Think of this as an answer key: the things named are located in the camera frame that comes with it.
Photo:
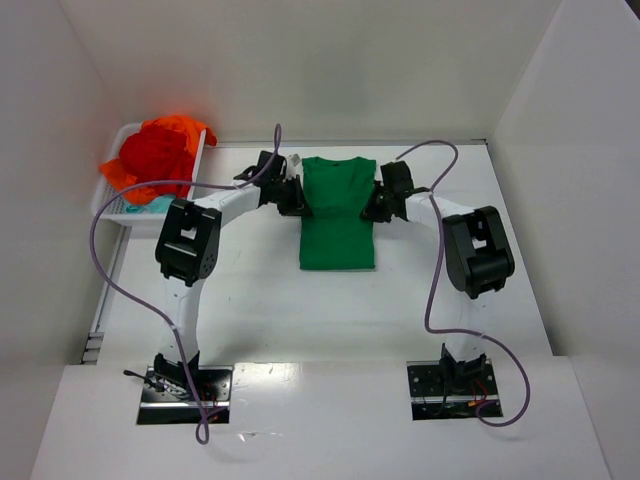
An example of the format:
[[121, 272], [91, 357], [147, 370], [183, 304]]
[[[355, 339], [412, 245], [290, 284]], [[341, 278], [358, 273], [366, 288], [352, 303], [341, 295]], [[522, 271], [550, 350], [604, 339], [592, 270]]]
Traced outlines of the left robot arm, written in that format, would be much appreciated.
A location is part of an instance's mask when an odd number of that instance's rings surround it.
[[199, 384], [197, 321], [205, 280], [219, 257], [222, 229], [240, 216], [274, 204], [282, 216], [308, 217], [301, 158], [262, 151], [258, 163], [234, 178], [228, 189], [195, 201], [172, 202], [155, 259], [164, 278], [164, 314], [171, 333], [154, 358], [156, 376], [185, 391]]

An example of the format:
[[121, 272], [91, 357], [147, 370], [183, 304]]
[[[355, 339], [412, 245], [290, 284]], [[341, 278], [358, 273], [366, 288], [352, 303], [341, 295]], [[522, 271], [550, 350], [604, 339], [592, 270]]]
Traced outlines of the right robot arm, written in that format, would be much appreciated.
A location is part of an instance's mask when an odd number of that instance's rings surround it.
[[[503, 342], [486, 332], [495, 294], [515, 271], [500, 213], [493, 206], [471, 208], [436, 195], [433, 188], [417, 188], [403, 161], [385, 164], [380, 170], [382, 179], [374, 182], [361, 217], [378, 223], [397, 217], [437, 233], [436, 266], [424, 326], [428, 333], [444, 338], [438, 362], [442, 384], [465, 385], [484, 373], [487, 343], [509, 356], [513, 354]], [[438, 328], [431, 324], [431, 319], [442, 273], [461, 295], [462, 313], [455, 323]]]

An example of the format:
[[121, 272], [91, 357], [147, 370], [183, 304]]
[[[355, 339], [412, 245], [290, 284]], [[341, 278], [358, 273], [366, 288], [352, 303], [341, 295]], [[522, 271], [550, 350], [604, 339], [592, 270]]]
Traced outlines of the green t shirt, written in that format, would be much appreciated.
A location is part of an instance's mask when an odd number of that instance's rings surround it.
[[303, 192], [312, 211], [301, 220], [299, 266], [306, 271], [375, 268], [373, 223], [361, 218], [374, 188], [376, 162], [355, 157], [302, 160]]

